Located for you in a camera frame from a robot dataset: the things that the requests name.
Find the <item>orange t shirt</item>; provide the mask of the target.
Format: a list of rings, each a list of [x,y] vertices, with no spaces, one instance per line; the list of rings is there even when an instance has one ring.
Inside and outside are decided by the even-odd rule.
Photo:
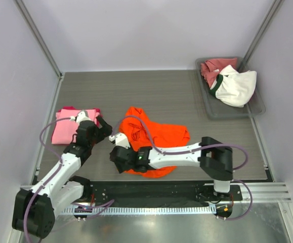
[[[151,146],[151,141],[157,147],[180,147],[187,145],[190,140],[186,126],[151,121],[142,108],[130,107],[125,115],[138,117],[126,118],[119,126],[119,131],[127,136],[134,151]]]

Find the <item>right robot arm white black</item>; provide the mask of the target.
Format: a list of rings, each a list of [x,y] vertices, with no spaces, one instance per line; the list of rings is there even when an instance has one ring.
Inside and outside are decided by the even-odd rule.
[[[203,137],[200,143],[182,147],[144,146],[137,151],[123,133],[111,135],[109,141],[114,145],[110,160],[119,173],[129,170],[146,173],[173,166],[196,167],[213,179],[212,192],[216,199],[224,200],[231,193],[233,150],[211,137]]]

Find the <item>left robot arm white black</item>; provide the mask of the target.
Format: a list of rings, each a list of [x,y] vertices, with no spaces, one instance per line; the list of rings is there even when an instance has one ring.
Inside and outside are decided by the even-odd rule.
[[[73,141],[66,146],[58,162],[45,177],[29,189],[16,194],[12,228],[22,231],[27,242],[36,236],[47,237],[59,214],[72,202],[88,201],[92,196],[90,181],[74,176],[91,156],[94,145],[112,133],[112,126],[102,116],[91,120],[85,111],[69,118],[78,124]]]

